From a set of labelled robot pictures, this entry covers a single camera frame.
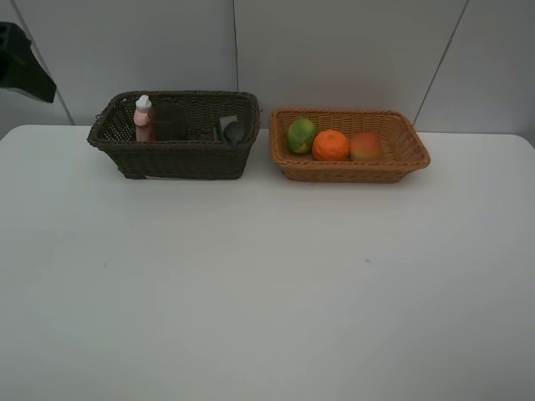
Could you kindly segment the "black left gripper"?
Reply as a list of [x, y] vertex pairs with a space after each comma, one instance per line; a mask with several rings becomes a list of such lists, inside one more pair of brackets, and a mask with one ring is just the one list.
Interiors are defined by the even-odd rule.
[[32, 42], [16, 24], [1, 22], [1, 88], [52, 104], [57, 86], [40, 65]]

